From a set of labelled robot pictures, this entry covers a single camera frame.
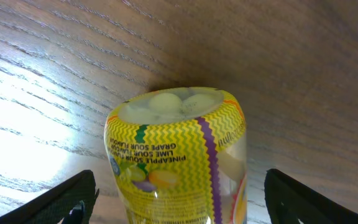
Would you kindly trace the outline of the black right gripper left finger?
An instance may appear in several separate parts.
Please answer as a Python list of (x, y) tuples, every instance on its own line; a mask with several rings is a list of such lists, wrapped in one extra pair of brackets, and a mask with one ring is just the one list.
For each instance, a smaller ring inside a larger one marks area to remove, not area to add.
[(98, 195), (93, 172), (83, 170), (1, 216), (0, 224), (88, 224)]

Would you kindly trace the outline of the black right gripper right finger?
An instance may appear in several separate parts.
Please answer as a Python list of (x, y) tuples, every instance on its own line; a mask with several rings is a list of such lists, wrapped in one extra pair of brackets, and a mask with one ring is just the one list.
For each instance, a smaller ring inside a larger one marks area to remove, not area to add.
[(358, 213), (278, 169), (267, 171), (264, 192), (272, 224), (358, 224)]

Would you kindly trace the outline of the yellow gum container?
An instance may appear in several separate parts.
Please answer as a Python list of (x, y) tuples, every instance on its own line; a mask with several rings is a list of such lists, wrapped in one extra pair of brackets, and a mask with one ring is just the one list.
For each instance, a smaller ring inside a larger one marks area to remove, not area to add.
[(108, 115), (104, 145), (129, 223), (245, 223), (246, 120), (207, 87), (153, 91)]

